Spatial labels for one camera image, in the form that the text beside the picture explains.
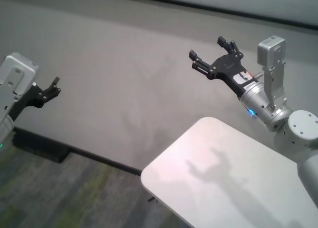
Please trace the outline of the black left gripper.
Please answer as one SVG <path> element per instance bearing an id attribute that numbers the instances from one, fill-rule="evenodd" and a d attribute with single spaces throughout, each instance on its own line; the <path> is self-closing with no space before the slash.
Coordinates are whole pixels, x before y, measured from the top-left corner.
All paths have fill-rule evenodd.
<path id="1" fill-rule="evenodd" d="M 42 108 L 43 105 L 54 99 L 61 92 L 57 88 L 60 78 L 57 76 L 50 85 L 50 89 L 42 90 L 39 86 L 31 86 L 31 88 L 16 102 L 9 111 L 12 120 L 16 120 L 24 108 L 28 106 Z"/>

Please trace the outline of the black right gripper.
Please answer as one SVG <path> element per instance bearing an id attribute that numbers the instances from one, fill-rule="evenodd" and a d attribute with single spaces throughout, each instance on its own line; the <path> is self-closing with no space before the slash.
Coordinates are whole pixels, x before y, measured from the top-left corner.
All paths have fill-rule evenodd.
<path id="1" fill-rule="evenodd" d="M 235 41 L 227 41 L 220 36 L 217 43 L 227 51 L 228 55 L 221 56 L 209 65 L 198 57 L 194 50 L 190 50 L 189 58 L 192 60 L 192 68 L 205 76 L 210 76 L 211 79 L 222 80 L 238 98 L 241 98 L 246 92 L 245 87 L 257 82 L 257 79 L 241 65 L 242 53 Z"/>

